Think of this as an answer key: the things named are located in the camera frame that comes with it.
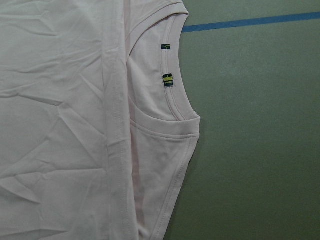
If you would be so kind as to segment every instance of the seam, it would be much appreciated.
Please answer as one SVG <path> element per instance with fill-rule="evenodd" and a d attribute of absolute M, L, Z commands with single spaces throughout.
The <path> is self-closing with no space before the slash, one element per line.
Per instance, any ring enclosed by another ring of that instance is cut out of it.
<path fill-rule="evenodd" d="M 171 26 L 170 26 L 170 29 L 169 29 L 169 32 L 168 32 L 168 35 L 167 35 L 167 39 L 169 38 L 169 35 L 170 35 L 171 31 L 172 31 L 172 27 L 173 27 L 176 19 L 177 19 L 177 16 L 175 16 L 175 17 L 173 18 L 173 21 L 172 21 L 172 23 L 171 23 Z M 167 69 L 168 69 L 168 54 L 166 54 L 166 62 L 165 62 L 165 63 L 166 63 L 166 65 L 167 65 Z M 175 98 L 175 95 L 174 95 L 174 91 L 175 91 L 175 90 L 174 90 L 172 87 L 170 87 L 170 88 L 168 89 L 168 91 L 169 91 L 169 94 L 170 94 L 171 97 L 172 97 L 172 100 L 173 100 L 175 109 L 178 111 L 178 113 L 182 116 L 182 118 L 183 118 L 184 120 L 187 120 L 186 117 L 183 115 L 183 113 L 180 111 L 180 109 L 179 109 L 179 107 L 178 107 L 178 105 L 177 105 L 176 98 Z"/>
<path fill-rule="evenodd" d="M 141 132 L 144 132 L 144 133 L 151 135 L 151 136 L 164 138 L 164 139 L 189 139 L 189 138 L 197 138 L 200 136 L 199 133 L 177 134 L 177 135 L 159 133 L 159 132 L 151 131 L 151 130 L 139 125 L 138 123 L 136 123 L 132 119 L 130 121 L 131 121 L 131 125 L 133 127 L 135 127 L 136 129 L 140 130 Z"/>
<path fill-rule="evenodd" d="M 105 83 L 105 75 L 104 75 L 104 46 L 105 46 L 105 12 L 106 12 L 106 5 L 103 5 L 103 15 L 102 15 L 102 28 L 101 28 L 101 76 L 102 76 L 102 86 L 103 86 L 103 96 L 102 96 L 102 106 L 103 106 L 103 116 L 105 119 L 105 122 L 103 124 L 104 126 L 104 142 L 103 142 L 103 156 L 105 157 L 105 171 L 106 171 L 106 179 L 108 181 L 107 183 L 107 201 L 111 203 L 110 196 L 111 196 L 111 186 L 110 186 L 110 175 L 108 174 L 108 169 L 110 167 L 110 160 L 109 160 L 109 149 L 108 149 L 108 138 L 107 138 L 107 114 L 106 114 L 106 83 Z M 107 206 L 107 229 L 110 229 L 111 223 L 111 204 L 108 204 Z M 106 237 L 110 238 L 111 233 L 110 231 L 107 231 Z"/>
<path fill-rule="evenodd" d="M 165 215 L 168 213 L 168 207 L 171 203 L 171 200 L 172 200 L 172 197 L 173 197 L 173 194 L 174 194 L 174 189 L 176 188 L 176 185 L 177 185 L 177 182 L 178 182 L 178 179 L 182 173 L 182 170 L 183 170 L 183 163 L 185 162 L 186 158 L 187 158 L 187 154 L 189 152 L 189 149 L 190 149 L 190 146 L 191 146 L 191 141 L 189 140 L 188 141 L 189 143 L 187 144 L 187 148 L 184 152 L 184 156 L 181 158 L 181 160 L 179 161 L 179 164 L 176 168 L 176 171 L 175 171 L 175 174 L 172 178 L 172 181 L 171 181 L 171 184 L 170 184 L 170 187 L 168 189 L 168 192 L 167 192 L 167 196 L 165 197 L 165 201 L 164 201 L 164 204 L 161 208 L 161 210 L 164 209 L 164 211 L 162 212 L 162 216 L 159 217 L 160 218 L 160 222 L 159 222 L 159 225 L 157 227 L 157 230 L 156 230 L 156 234 L 154 236 L 154 239 L 156 240 L 158 237 L 159 237 L 159 234 L 160 234 L 160 230 L 163 226 L 163 223 L 165 221 Z"/>
<path fill-rule="evenodd" d="M 119 53 L 116 55 L 116 59 L 119 58 L 119 54 L 120 54 L 120 53 L 121 53 L 121 52 L 119 52 Z M 116 74 L 115 69 L 116 69 L 116 66 L 112 69 L 112 76 L 113 76 L 114 74 Z M 116 87 L 113 88 L 113 90 L 114 90 L 114 92 L 115 92 L 114 97 L 117 99 L 117 97 L 120 95 L 120 94 L 119 94 L 120 88 L 116 86 Z M 116 106 L 117 103 L 118 103 L 118 101 L 114 101 L 112 106 L 113 106 L 113 112 L 115 112 L 114 118 L 115 118 L 116 123 L 117 123 L 117 129 L 120 130 L 120 129 L 123 129 L 123 128 L 121 128 L 121 124 L 120 124 L 120 123 L 122 122 L 122 121 L 121 121 L 121 113 L 120 113 L 120 110 L 121 110 L 122 108 L 121 108 L 121 107 L 120 107 L 120 108 L 117 107 L 117 106 Z M 116 136 L 116 139 L 119 139 L 119 138 L 120 138 L 120 131 L 117 130 L 116 133 L 115 133 L 115 136 Z M 123 147 L 123 144 L 122 144 L 122 143 L 120 144 L 119 148 L 120 148 L 120 149 L 119 149 L 119 153 L 120 153 L 119 161 L 120 161 L 121 182 L 127 184 L 128 182 L 125 181 L 126 179 L 124 178 L 125 170 L 124 170 L 124 167 L 123 167 L 123 165 L 122 165 L 122 164 L 125 162 L 125 158 L 124 158 L 125 148 Z M 127 199 L 126 191 L 127 191 L 127 188 L 122 185 L 121 195 L 122 195 L 123 199 L 121 199 L 121 200 L 122 200 L 123 203 L 125 203 L 125 204 L 124 204 L 124 208 L 121 208 L 121 209 L 120 209 L 120 215 L 121 215 L 122 225 L 123 225 L 123 226 L 126 226 L 126 229 L 124 229 L 125 235 L 129 236 L 130 239 L 132 239 L 132 233 L 129 231 L 129 229 L 130 229 L 130 223 L 129 223 L 128 203 L 127 203 L 127 201 L 125 201 L 125 200 Z"/>
<path fill-rule="evenodd" d="M 166 27 L 166 30 L 165 30 L 165 36 L 163 37 L 162 39 L 162 42 L 167 42 L 168 39 L 169 39 L 169 35 L 170 35 L 170 32 L 171 32 L 171 28 L 173 26 L 173 23 L 174 23 L 174 20 L 171 20 L 169 19 L 169 23 L 168 23 L 168 26 Z M 164 74 L 166 73 L 169 73 L 168 71 L 168 53 L 167 51 L 165 51 L 164 53 L 161 52 L 161 59 L 160 59 L 160 67 L 161 67 L 161 75 L 163 76 Z M 173 109 L 173 106 L 170 104 L 170 100 L 169 100 L 169 95 L 172 96 L 172 94 L 170 94 L 170 89 L 167 89 L 165 86 L 164 86 L 164 94 L 165 94 L 165 99 L 166 99 L 166 102 L 168 104 L 168 107 L 170 109 L 170 112 L 171 114 L 174 116 L 174 118 L 179 121 L 179 117 L 176 115 L 174 109 Z"/>

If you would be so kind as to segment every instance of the green floor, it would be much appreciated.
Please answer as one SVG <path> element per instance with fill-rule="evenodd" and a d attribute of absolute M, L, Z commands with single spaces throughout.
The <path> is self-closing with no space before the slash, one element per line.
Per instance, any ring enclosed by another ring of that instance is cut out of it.
<path fill-rule="evenodd" d="M 184 0 L 186 26 L 320 12 L 318 0 Z M 165 240 L 320 240 L 320 19 L 186 32 L 200 139 Z"/>

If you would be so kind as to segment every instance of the blue line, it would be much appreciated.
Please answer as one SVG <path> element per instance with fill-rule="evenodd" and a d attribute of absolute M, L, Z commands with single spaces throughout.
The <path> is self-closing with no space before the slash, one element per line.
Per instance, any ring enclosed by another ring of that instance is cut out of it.
<path fill-rule="evenodd" d="M 208 24 L 201 24 L 201 25 L 184 26 L 182 29 L 182 32 L 190 33 L 190 32 L 207 31 L 207 30 L 214 30 L 214 29 L 228 29 L 228 28 L 236 28 L 236 27 L 244 27 L 244 26 L 285 23 L 285 22 L 304 21 L 304 20 L 312 20 L 312 19 L 320 19 L 320 12 L 311 12 L 311 13 L 302 13 L 302 14 L 293 14 L 293 15 L 284 15 L 284 16 L 261 17 L 261 18 L 245 19 L 245 20 L 237 20 L 237 21 L 226 21 L 226 22 L 208 23 Z"/>

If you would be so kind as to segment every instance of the t-shirt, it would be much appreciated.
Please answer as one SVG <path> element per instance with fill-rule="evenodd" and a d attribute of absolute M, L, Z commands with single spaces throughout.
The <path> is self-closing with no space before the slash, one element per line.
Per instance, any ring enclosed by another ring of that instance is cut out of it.
<path fill-rule="evenodd" d="M 0 1 L 0 240 L 162 240 L 200 116 L 181 0 Z"/>

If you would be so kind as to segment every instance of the pink t-shirt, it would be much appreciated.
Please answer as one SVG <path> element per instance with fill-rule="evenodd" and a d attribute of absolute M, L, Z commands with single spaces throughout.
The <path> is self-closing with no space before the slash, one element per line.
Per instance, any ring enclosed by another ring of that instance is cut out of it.
<path fill-rule="evenodd" d="M 199 139 L 181 0 L 0 1 L 0 239 L 162 240 Z"/>

